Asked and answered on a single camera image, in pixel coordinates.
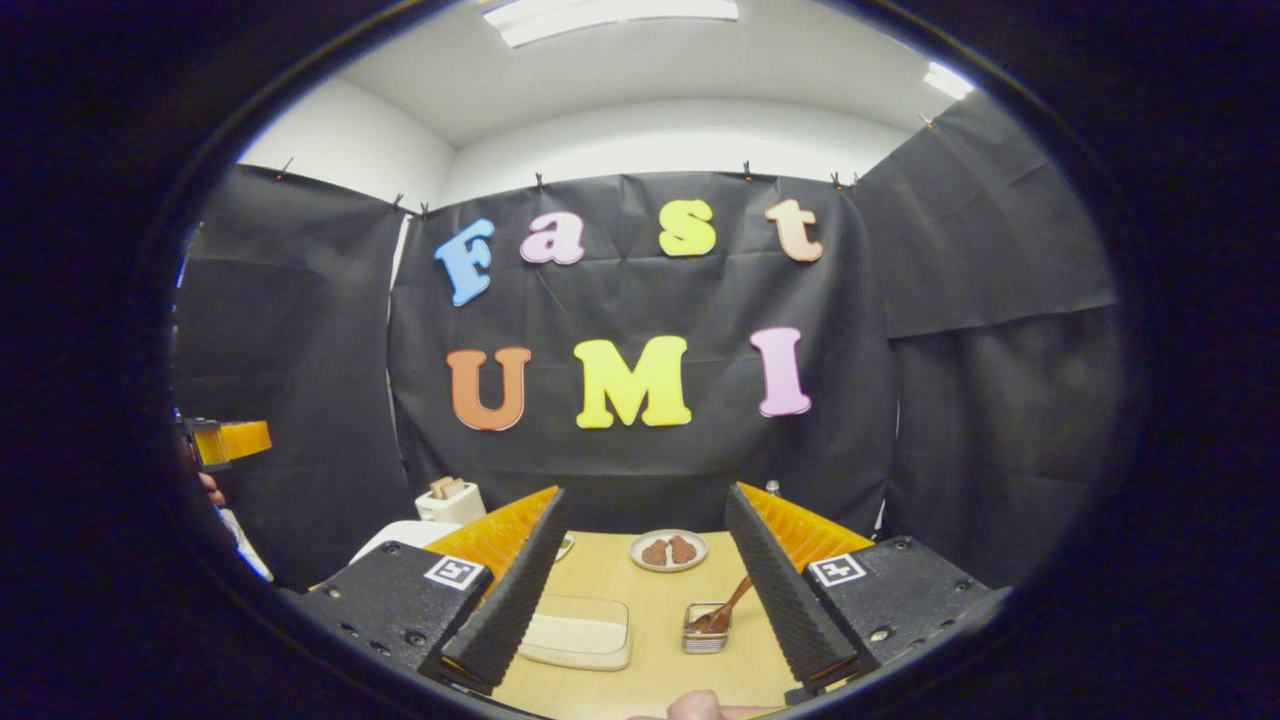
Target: ceiling light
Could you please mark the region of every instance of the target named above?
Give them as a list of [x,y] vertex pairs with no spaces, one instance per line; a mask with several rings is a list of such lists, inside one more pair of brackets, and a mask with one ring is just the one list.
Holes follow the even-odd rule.
[[956,100],[964,100],[964,96],[969,95],[969,91],[973,90],[973,85],[969,81],[937,63],[929,63],[929,72],[924,73],[924,82]]
[[736,0],[516,0],[484,13],[512,47],[575,29],[623,20],[736,20]]

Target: wooden spoon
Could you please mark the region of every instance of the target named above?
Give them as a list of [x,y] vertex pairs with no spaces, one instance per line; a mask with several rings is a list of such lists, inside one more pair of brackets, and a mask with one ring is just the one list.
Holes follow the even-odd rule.
[[751,589],[750,575],[742,578],[737,589],[733,591],[733,597],[728,598],[728,602],[690,623],[689,632],[695,634],[719,634],[727,632],[728,620],[733,615],[733,606],[742,598],[744,594],[746,594],[746,591],[749,589]]

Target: pink letter i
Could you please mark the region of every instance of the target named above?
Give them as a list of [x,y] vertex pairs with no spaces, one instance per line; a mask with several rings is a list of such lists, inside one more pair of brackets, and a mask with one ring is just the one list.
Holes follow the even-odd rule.
[[813,402],[800,392],[800,373],[796,370],[796,343],[800,331],[796,328],[764,328],[751,333],[751,345],[760,351],[764,365],[764,402],[760,415],[799,415]]

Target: black backdrop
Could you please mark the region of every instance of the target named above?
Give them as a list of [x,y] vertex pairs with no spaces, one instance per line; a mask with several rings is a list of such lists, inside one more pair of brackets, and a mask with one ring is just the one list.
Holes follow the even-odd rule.
[[[659,209],[703,199],[714,213],[714,247],[669,258],[658,243]],[[795,199],[812,210],[823,255],[788,258],[767,208]],[[526,263],[529,223],[567,210],[585,223],[585,256],[571,265]],[[489,288],[454,307],[435,249],[477,218],[489,238]],[[813,407],[764,418],[754,331],[796,327],[801,387]],[[682,427],[581,429],[581,341],[612,341],[628,365],[654,336],[689,343],[682,359]],[[477,432],[453,415],[448,352],[484,351],[481,398],[500,404],[493,352],[532,352],[524,418],[504,432]],[[392,292],[390,374],[401,448],[417,488],[461,474],[489,507],[559,483],[570,527],[644,532],[723,527],[733,480],[774,478],[783,493],[870,532],[893,432],[893,391],[868,236],[847,192],[831,183],[714,173],[658,173],[556,183],[468,201],[416,222]]]
[[[712,206],[716,246],[667,256],[659,210],[689,199]],[[814,213],[817,261],[787,256],[765,219],[783,199]],[[550,211],[582,218],[580,261],[521,258],[530,222]],[[571,527],[612,532],[719,529],[731,482],[772,478],[861,533],[883,500],[887,530],[989,584],[1018,583],[1100,480],[1125,392],[1097,231],[1062,174],[980,95],[854,187],[618,176],[410,218],[389,320],[402,211],[241,168],[202,217],[178,296],[175,396],[188,415],[271,423],[276,447],[224,484],[289,587],[413,518],[412,497],[445,474],[476,482],[490,509],[561,484]],[[497,225],[490,284],[453,306],[434,252],[480,218]],[[803,333],[813,407],[765,418],[749,337],[778,325]],[[612,341],[634,365],[666,334],[689,345],[692,420],[579,428],[575,345]],[[497,407],[493,354],[509,346],[532,354],[525,413],[503,432],[471,429],[454,415],[445,355],[489,356],[480,398]]]
[[275,574],[305,589],[416,519],[387,401],[387,290],[402,213],[237,167],[209,199],[177,293],[183,415],[266,420],[273,447],[218,473]]
[[1019,583],[1106,478],[1125,377],[1105,245],[1062,172],[980,92],[854,190],[901,400],[886,530]]

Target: plate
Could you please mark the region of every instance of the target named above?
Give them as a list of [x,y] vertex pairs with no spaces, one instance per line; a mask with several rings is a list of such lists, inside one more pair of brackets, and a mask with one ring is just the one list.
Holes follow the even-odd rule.
[[553,560],[553,562],[559,562],[561,557],[568,555],[568,548],[571,547],[573,547],[573,536],[564,533],[564,537],[561,539],[561,547],[556,551],[556,560]]
[[[695,555],[692,560],[685,562],[684,565],[676,565],[675,562],[671,561],[671,547],[668,546],[666,565],[650,565],[644,560],[641,560],[640,555],[645,551],[646,547],[653,544],[654,541],[664,539],[667,542],[671,542],[672,536],[682,536],[686,541],[689,541],[689,544],[694,546],[694,550],[698,552],[698,555]],[[694,565],[698,565],[699,562],[703,561],[704,557],[707,557],[707,541],[703,539],[703,536],[699,536],[698,533],[690,533],[689,530],[673,530],[673,529],[650,530],[637,537],[636,539],[631,541],[631,560],[634,560],[636,565],[644,568],[645,570],[653,570],[654,573],[680,573],[681,570],[687,570]]]

